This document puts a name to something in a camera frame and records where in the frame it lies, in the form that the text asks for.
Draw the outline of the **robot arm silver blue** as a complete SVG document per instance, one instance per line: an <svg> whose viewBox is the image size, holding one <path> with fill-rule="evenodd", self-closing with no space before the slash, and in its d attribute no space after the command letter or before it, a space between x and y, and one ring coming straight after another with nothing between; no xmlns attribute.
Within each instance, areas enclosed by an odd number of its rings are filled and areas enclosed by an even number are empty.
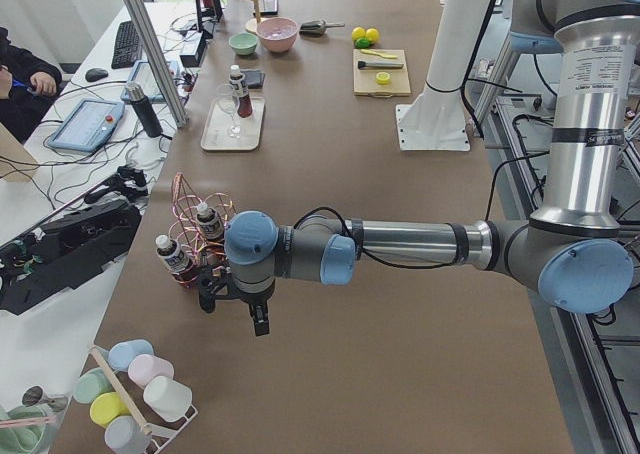
<svg viewBox="0 0 640 454"><path fill-rule="evenodd" d="M525 221L472 225L344 219L319 207L291 226L237 214L225 233L226 286L269 330L277 278L347 284L368 257L408 270L470 264L509 276L548 304L593 314L621 299L634 264L610 212L624 109L639 43L639 0L514 0L516 34L553 37L562 49L541 206Z"/></svg>

